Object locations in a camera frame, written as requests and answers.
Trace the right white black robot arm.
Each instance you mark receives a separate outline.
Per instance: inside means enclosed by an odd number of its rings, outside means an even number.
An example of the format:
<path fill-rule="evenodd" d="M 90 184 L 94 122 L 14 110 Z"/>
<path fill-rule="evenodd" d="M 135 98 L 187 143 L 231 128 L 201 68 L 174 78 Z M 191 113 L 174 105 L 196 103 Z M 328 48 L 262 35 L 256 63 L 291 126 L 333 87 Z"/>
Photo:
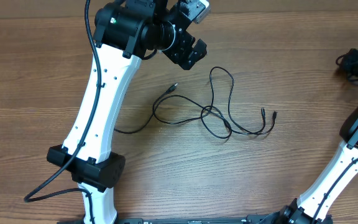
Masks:
<path fill-rule="evenodd" d="M 358 82 L 358 50 L 340 56 L 340 68 Z M 275 213 L 265 223 L 309 224 L 332 223 L 329 208 L 358 173 L 358 107 L 349 115 L 340 132 L 342 142 L 329 164 L 304 193 Z"/>

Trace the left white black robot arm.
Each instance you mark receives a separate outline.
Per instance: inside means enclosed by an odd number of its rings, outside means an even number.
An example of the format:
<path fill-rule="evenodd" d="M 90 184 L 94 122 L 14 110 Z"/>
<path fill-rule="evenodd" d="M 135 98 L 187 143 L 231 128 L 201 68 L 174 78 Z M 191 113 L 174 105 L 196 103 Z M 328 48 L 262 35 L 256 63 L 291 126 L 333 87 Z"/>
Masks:
<path fill-rule="evenodd" d="M 148 50 L 189 70 L 207 53 L 187 31 L 209 13 L 204 0 L 114 1 L 97 13 L 93 64 L 80 110 L 67 138 L 48 150 L 47 160 L 70 172 L 83 195 L 83 223 L 116 223 L 114 186 L 125 158 L 111 150 L 114 125 L 127 88 Z"/>

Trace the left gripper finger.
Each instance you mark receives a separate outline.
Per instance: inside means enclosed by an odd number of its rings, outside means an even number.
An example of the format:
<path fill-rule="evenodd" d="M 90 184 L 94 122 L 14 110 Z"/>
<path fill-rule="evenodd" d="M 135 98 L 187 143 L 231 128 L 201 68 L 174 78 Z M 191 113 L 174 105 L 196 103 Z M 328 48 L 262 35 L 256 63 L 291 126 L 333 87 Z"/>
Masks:
<path fill-rule="evenodd" d="M 191 53 L 191 59 L 202 59 L 207 54 L 207 45 L 206 43 L 198 39 L 195 46 L 193 47 L 192 53 Z"/>
<path fill-rule="evenodd" d="M 184 70 L 190 70 L 194 64 L 203 58 L 203 54 L 192 52 L 184 61 L 180 63 L 180 67 Z"/>

